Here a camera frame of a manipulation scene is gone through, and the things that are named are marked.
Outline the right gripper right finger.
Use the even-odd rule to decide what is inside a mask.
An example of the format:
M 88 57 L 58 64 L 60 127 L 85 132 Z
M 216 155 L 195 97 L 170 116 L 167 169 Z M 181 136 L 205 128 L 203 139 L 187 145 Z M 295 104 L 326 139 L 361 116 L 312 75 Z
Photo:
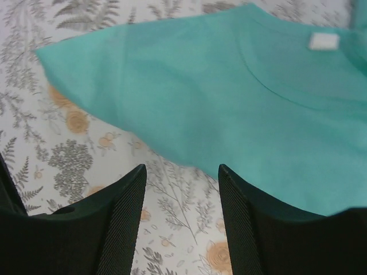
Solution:
M 218 184 L 234 274 L 365 274 L 366 209 L 303 211 L 226 165 Z

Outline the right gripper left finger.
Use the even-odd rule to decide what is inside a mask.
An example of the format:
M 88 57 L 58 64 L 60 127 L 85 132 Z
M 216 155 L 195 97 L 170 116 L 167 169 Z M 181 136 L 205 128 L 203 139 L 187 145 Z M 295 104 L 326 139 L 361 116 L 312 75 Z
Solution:
M 141 164 L 76 203 L 29 216 L 1 163 L 1 273 L 129 274 L 146 178 Z

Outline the teal t shirt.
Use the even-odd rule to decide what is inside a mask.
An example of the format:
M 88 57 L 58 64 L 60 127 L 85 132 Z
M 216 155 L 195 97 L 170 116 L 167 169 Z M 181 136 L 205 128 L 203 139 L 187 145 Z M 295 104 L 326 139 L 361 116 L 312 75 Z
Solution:
M 366 206 L 366 29 L 246 4 L 108 27 L 36 54 L 63 96 L 176 164 L 212 177 L 226 164 L 321 215 Z

